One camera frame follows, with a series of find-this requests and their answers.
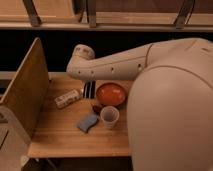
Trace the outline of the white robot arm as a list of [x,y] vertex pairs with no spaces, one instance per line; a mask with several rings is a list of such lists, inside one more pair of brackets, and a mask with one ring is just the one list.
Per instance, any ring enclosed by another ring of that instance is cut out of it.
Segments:
[[79,44],[67,73],[133,82],[127,127],[134,171],[213,171],[213,42],[162,41],[99,59]]

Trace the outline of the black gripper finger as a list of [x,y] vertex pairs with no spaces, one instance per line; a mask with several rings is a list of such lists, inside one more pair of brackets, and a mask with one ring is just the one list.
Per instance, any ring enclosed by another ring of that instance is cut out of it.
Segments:
[[90,99],[93,99],[95,97],[95,87],[96,87],[96,81],[92,81],[91,87],[90,87]]
[[89,87],[90,87],[90,83],[86,82],[84,84],[84,89],[83,89],[83,98],[87,98],[87,91],[89,90]]

